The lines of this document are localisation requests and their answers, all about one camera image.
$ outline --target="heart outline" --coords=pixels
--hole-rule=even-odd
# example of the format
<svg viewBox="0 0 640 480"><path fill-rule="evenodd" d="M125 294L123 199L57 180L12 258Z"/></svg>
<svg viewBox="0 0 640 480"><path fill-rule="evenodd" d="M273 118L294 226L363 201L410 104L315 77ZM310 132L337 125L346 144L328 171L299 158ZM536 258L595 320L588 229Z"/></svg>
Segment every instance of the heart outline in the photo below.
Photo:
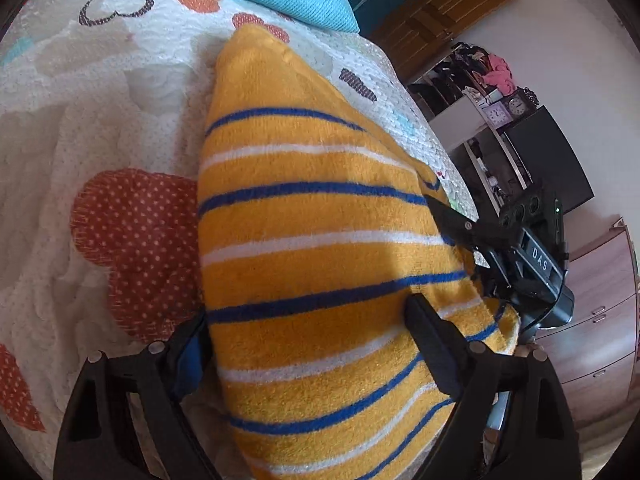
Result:
<svg viewBox="0 0 640 480"><path fill-rule="evenodd" d="M117 10L114 10L109 16L105 18L90 20L86 15L86 11L91 5L92 1L94 0L89 0L87 3L84 4L82 9L80 10L80 14L78 15L78 23L80 23L80 25L85 25L87 27L93 27L94 25L104 25L105 23L109 23L116 16L120 16L121 18L139 18L140 16L143 16L144 14L148 13L152 9L155 3L153 0L145 0L145 4L142 7L140 7L140 9L138 9L136 12L123 14L118 12Z"/></svg>

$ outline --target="red polka dot heart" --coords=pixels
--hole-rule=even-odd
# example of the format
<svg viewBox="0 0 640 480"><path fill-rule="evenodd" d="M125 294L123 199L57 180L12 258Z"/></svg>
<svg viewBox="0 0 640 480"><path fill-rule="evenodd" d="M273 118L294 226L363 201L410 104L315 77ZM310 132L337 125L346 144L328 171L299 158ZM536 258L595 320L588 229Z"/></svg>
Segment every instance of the red polka dot heart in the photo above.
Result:
<svg viewBox="0 0 640 480"><path fill-rule="evenodd" d="M166 340L200 302L196 182L141 170L104 171L74 201L78 251L110 267L108 309L130 336Z"/></svg>
<svg viewBox="0 0 640 480"><path fill-rule="evenodd" d="M18 426L31 431L45 431L38 410L15 357L0 344L0 406Z"/></svg>
<svg viewBox="0 0 640 480"><path fill-rule="evenodd" d="M231 22L234 24L236 30L242 27L245 23L254 23L260 25L262 28L266 28L271 34L273 34L280 41L289 43L290 38L287 31L277 25L271 25L271 23L265 23L262 18L255 14L249 14L248 12L238 12L231 18Z"/></svg>

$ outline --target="bed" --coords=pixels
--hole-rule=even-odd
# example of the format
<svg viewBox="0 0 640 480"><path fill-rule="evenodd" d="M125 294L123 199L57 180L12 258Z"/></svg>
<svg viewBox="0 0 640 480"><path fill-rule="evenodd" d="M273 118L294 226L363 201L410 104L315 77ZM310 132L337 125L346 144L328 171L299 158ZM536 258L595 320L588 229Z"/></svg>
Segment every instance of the bed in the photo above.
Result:
<svg viewBox="0 0 640 480"><path fill-rule="evenodd" d="M198 301L185 296L183 309L158 307L152 319L114 301L100 250L110 242L90 233L106 213L86 203L121 185L144 189L154 204L160 188L193 195L214 62L244 23L287 43L428 164L456 210L478 217L385 54L357 34L245 0L29 0L0 43L0 420L44 479L84 359L139 352ZM183 407L216 468L248 478L211 375ZM220 431L203 431L212 425ZM159 463L150 468L162 476Z"/></svg>

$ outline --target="black screen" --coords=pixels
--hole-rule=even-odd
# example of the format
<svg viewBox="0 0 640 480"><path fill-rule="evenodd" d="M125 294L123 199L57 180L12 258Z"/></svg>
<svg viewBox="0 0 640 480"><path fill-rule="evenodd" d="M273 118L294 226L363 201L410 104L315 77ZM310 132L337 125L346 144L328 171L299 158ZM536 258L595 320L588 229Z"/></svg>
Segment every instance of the black screen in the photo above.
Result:
<svg viewBox="0 0 640 480"><path fill-rule="evenodd" d="M532 179L558 194L565 213L593 198L574 150L545 107L509 128L507 136Z"/></svg>

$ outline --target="clock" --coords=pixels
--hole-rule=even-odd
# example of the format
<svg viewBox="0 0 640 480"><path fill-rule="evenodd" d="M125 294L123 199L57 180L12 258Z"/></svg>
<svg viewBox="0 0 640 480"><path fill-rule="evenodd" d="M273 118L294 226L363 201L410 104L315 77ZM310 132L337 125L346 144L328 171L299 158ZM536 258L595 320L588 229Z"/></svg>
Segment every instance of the clock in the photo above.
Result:
<svg viewBox="0 0 640 480"><path fill-rule="evenodd" d="M509 109L500 101L483 108L482 111L486 115L486 118L494 128L500 128L513 121L513 115Z"/></svg>
<svg viewBox="0 0 640 480"><path fill-rule="evenodd" d="M513 94L503 97L498 102L509 111L513 121L531 115L540 104L536 95L528 88L518 88Z"/></svg>

